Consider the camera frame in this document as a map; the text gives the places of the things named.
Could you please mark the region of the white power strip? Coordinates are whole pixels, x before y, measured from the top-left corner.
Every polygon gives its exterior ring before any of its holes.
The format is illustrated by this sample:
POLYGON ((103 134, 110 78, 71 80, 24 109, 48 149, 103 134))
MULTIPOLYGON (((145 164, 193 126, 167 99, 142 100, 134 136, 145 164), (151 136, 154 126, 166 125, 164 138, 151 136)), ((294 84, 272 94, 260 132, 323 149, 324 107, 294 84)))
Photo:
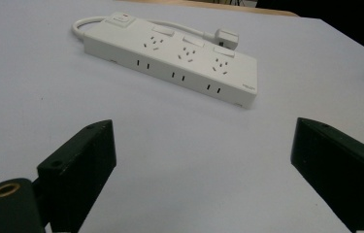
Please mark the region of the white power strip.
POLYGON ((72 25, 84 51, 124 67, 248 109, 257 95, 257 61, 167 21, 125 13, 72 25))

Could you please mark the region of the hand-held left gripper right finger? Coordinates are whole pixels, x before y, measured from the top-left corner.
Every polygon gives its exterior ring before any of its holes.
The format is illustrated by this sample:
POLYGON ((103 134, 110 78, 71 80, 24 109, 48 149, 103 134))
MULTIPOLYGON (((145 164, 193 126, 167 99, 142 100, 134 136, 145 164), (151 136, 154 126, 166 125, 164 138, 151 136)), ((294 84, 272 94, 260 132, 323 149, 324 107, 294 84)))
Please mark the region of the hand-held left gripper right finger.
POLYGON ((290 161, 350 232, 364 230, 364 144, 300 117, 290 161))

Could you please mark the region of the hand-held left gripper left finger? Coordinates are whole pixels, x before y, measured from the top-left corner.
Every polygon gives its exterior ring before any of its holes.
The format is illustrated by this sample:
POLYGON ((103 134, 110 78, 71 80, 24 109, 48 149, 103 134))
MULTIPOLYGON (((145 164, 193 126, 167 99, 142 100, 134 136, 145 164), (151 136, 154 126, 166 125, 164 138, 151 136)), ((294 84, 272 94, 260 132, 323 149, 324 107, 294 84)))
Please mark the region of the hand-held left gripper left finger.
POLYGON ((44 198, 51 230, 78 233, 115 167, 109 119, 84 127, 40 163, 36 190, 44 198))

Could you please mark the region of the white power plug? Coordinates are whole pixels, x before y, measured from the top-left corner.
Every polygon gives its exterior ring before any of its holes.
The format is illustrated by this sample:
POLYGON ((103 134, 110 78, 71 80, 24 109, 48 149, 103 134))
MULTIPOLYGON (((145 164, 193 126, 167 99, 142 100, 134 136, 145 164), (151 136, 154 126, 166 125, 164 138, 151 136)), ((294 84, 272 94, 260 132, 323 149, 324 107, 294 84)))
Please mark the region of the white power plug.
POLYGON ((230 50, 234 50, 239 44, 239 35, 237 33, 222 28, 218 29, 214 34, 205 32, 203 39, 230 50))

